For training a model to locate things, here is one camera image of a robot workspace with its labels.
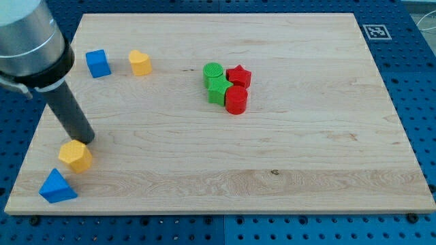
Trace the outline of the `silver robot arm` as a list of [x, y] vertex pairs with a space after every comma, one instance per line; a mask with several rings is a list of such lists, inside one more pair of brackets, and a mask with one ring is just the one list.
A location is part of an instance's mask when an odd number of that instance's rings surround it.
[[1, 87], [32, 98], [63, 81], [74, 52], [44, 0], [1, 0]]

